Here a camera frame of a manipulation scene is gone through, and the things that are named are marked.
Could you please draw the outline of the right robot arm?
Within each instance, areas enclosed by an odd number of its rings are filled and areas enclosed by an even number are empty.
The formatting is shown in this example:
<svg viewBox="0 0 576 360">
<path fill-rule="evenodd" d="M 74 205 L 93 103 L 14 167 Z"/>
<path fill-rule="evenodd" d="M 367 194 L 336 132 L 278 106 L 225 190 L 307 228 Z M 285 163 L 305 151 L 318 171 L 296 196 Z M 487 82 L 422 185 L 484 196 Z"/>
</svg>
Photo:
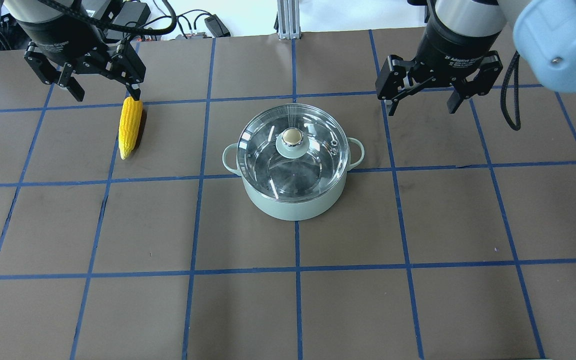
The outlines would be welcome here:
<svg viewBox="0 0 576 360">
<path fill-rule="evenodd" d="M 424 89 L 454 89 L 450 113 L 487 95 L 503 70 L 496 39 L 510 25 L 515 50 L 540 84 L 576 92 L 576 0 L 416 0 L 427 22 L 412 60 L 391 54 L 375 80 L 379 100 L 394 114 L 401 100 Z"/>
</svg>

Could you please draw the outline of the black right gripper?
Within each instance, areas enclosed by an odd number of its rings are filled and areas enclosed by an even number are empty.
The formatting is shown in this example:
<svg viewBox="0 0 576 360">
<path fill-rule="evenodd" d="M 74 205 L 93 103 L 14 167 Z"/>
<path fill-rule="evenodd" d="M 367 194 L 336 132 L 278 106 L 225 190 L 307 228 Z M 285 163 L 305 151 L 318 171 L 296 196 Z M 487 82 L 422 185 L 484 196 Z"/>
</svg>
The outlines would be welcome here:
<svg viewBox="0 0 576 360">
<path fill-rule="evenodd" d="M 491 50 L 506 25 L 498 1 L 428 0 L 426 6 L 427 22 L 414 59 L 388 55 L 375 80 L 377 98 L 389 117 L 404 98 L 430 88 L 436 73 L 455 77 L 446 102 L 455 114 L 465 100 L 487 95 L 503 70 L 498 51 Z"/>
</svg>

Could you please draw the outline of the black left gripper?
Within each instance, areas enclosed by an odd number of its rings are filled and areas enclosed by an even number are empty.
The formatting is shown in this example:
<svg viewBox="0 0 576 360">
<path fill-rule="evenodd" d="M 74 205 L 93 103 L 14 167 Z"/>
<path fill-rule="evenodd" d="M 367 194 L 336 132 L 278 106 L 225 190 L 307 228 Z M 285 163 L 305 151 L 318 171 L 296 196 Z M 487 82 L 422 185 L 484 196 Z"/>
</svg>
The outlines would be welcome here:
<svg viewBox="0 0 576 360">
<path fill-rule="evenodd" d="M 130 42 L 108 45 L 101 30 L 87 20 L 80 0 L 58 0 L 84 20 L 54 9 L 39 0 L 18 0 L 16 20 L 30 38 L 23 55 L 43 84 L 56 84 L 82 102 L 85 90 L 73 77 L 73 65 L 102 65 L 101 75 L 124 85 L 134 101 L 141 100 L 140 85 L 146 66 Z M 57 70 L 52 64 L 64 65 Z"/>
</svg>

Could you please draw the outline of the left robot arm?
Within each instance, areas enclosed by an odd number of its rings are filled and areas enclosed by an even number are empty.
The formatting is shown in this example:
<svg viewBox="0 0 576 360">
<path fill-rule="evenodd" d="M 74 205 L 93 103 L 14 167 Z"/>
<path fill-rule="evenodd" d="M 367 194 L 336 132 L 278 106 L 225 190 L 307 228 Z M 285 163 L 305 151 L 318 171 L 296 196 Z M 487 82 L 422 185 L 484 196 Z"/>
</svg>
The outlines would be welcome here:
<svg viewBox="0 0 576 360">
<path fill-rule="evenodd" d="M 131 28 L 90 17 L 79 0 L 0 0 L 30 41 L 23 55 L 43 84 L 66 89 L 77 101 L 85 90 L 74 75 L 101 75 L 123 84 L 133 100 L 141 98 L 146 66 L 127 39 L 103 41 L 101 30 L 130 33 Z"/>
</svg>

